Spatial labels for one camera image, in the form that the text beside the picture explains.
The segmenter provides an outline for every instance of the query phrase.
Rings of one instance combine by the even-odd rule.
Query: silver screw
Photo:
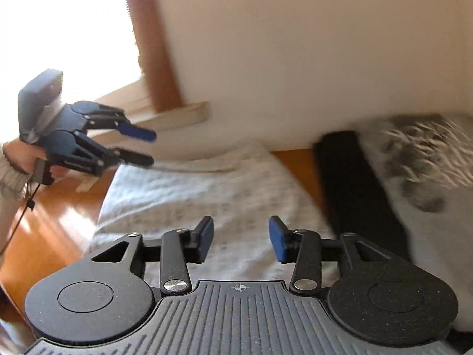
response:
[[[294,287],[301,291],[310,291],[317,288],[317,282],[312,279],[299,279],[294,282]]]
[[[180,280],[180,279],[169,280],[166,283],[164,283],[164,288],[172,292],[185,290],[186,287],[187,287],[187,283],[184,280]]]

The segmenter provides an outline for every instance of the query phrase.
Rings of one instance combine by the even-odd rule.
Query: black cable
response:
[[[8,241],[5,243],[5,245],[3,246],[3,248],[0,251],[0,257],[2,257],[3,254],[5,253],[5,251],[7,250],[8,246],[11,242],[11,239],[13,239],[13,236],[15,235],[15,232],[17,232],[17,229],[20,226],[20,223],[21,223],[21,221],[23,219],[23,216],[25,215],[27,209],[33,210],[33,208],[35,207],[35,202],[33,201],[33,198],[36,195],[36,192],[38,192],[38,189],[39,189],[40,186],[41,186],[41,184],[38,184],[36,186],[35,191],[33,192],[33,194],[30,197],[28,197],[27,204],[25,205],[25,208],[23,209],[23,212],[21,213],[20,218],[18,219],[18,222],[17,222],[16,226],[14,227],[13,231],[11,231],[10,238],[8,239]]]

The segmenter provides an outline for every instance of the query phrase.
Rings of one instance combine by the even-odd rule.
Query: beige sleeve cuff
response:
[[[23,175],[10,165],[3,154],[3,148],[0,144],[0,185],[4,185],[15,194],[20,195],[31,175]]]

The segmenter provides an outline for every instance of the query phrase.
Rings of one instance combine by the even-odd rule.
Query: white wall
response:
[[[473,115],[473,0],[459,0],[464,47],[464,79],[467,108]]]
[[[465,105],[458,0],[159,2],[183,94],[213,116],[160,134],[158,157],[308,148],[353,119]]]

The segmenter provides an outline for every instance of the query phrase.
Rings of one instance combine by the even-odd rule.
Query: wooden table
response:
[[[274,155],[324,209],[312,151],[280,151]],[[0,283],[20,312],[24,311],[24,299],[31,286],[82,256],[94,234],[113,176],[114,171],[106,172],[84,193],[76,192],[85,178],[81,175],[67,177],[38,192],[35,209],[25,214],[0,268]]]

